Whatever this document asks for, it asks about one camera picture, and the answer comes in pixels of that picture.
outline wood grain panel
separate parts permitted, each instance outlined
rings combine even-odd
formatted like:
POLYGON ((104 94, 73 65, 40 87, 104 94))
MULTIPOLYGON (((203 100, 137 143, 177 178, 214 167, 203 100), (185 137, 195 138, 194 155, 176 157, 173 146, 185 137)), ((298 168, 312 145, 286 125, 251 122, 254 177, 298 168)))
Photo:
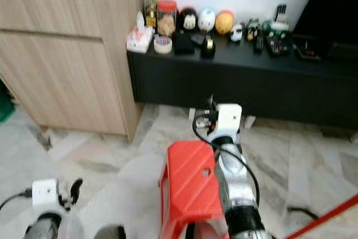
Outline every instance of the wood grain panel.
POLYGON ((142 10, 142 0, 94 0, 106 53, 116 78, 128 140, 132 140, 142 112, 142 105, 133 98, 125 40, 134 28, 136 13, 142 10))
POLYGON ((101 37, 92 0, 0 0, 0 28, 101 37))
POLYGON ((26 107, 24 107, 24 104, 25 103, 23 103, 21 100, 20 100, 20 98, 19 98, 19 96, 15 93, 15 91, 11 88, 11 85, 9 84, 9 83, 7 83, 7 81, 5 80, 5 78, 1 75, 1 69, 0 69, 0 80, 5 84, 5 86, 6 86, 6 88, 8 89, 8 91, 11 93, 11 95, 14 97, 14 99, 15 99, 15 101, 14 100, 12 100, 12 102, 14 103, 14 104, 17 104, 17 105, 20 105, 21 104, 21 106, 27 111, 27 113, 28 113, 28 115, 30 116, 30 118, 32 119, 32 121, 34 122, 34 123, 37 123, 36 122, 36 119, 31 115, 31 114, 29 114, 29 110, 26 108, 26 107))
POLYGON ((0 72, 36 122, 125 134, 103 43, 0 33, 0 72))

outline red lid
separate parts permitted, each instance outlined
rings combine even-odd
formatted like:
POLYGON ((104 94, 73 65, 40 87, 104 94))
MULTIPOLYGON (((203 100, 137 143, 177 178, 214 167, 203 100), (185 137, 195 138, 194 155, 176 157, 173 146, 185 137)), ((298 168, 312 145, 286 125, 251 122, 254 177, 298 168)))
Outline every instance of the red lid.
POLYGON ((161 11, 176 11, 177 2, 174 0, 159 0, 158 9, 161 11))

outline black cord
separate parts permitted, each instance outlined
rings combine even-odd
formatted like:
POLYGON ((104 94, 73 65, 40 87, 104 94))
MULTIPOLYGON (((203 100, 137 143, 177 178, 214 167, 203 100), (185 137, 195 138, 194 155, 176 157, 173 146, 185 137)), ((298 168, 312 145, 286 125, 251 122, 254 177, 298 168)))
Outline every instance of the black cord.
POLYGON ((308 210, 306 208, 287 207, 287 211, 288 212, 302 212, 302 213, 305 213, 305 214, 309 215, 313 219, 318 219, 319 218, 319 216, 317 216, 316 214, 312 213, 310 210, 308 210))
POLYGON ((0 205, 0 210, 3 208, 3 206, 10 200, 14 199, 14 198, 18 198, 18 197, 25 197, 25 198, 31 198, 32 197, 32 188, 27 188, 25 189, 25 191, 15 194, 13 196, 10 196, 9 198, 7 198, 1 205, 0 205))
POLYGON ((1 205, 0 205, 0 210, 3 208, 3 206, 10 200, 14 199, 14 198, 17 198, 17 197, 23 197, 25 194, 24 193, 18 193, 18 194, 15 194, 13 196, 10 196, 9 198, 7 198, 1 205))
POLYGON ((256 176, 254 175, 254 173, 252 172, 251 168, 242 160, 240 159, 238 156, 236 156, 234 153, 230 152, 230 151, 227 151, 226 149, 223 149, 221 146, 219 145, 216 145, 208 140, 206 140, 204 137, 202 137, 196 130, 196 121, 199 119, 199 118, 207 118, 208 116, 212 116, 212 114, 200 114, 200 115, 197 115, 194 117, 194 120, 192 122, 192 130, 193 132, 195 133, 195 135, 202 141, 204 141, 205 143, 211 145, 213 147, 214 150, 219 150, 220 152, 225 152, 233 157, 235 157, 246 169, 247 171, 249 172, 249 174, 251 175, 252 177, 252 180, 253 180, 253 183, 255 185, 255 192, 256 192, 256 204, 257 204, 257 207, 259 206, 260 204, 260 187, 258 185, 258 182, 257 182, 257 179, 256 179, 256 176))

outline roll of tape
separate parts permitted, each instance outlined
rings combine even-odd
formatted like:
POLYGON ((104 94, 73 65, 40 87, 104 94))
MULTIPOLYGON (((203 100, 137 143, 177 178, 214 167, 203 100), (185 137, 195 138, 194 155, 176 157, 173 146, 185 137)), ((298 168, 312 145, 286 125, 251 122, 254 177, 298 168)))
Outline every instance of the roll of tape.
POLYGON ((172 40, 166 36, 155 38, 154 50, 161 54, 170 53, 172 51, 172 40))

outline orange figurine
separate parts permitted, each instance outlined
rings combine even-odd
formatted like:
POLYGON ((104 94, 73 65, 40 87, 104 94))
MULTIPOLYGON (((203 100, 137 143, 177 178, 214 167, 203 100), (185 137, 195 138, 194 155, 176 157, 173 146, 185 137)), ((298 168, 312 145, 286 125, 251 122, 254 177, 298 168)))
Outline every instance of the orange figurine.
POLYGON ((215 29, 221 35, 230 32, 234 24, 234 14, 231 11, 221 11, 216 17, 215 29))

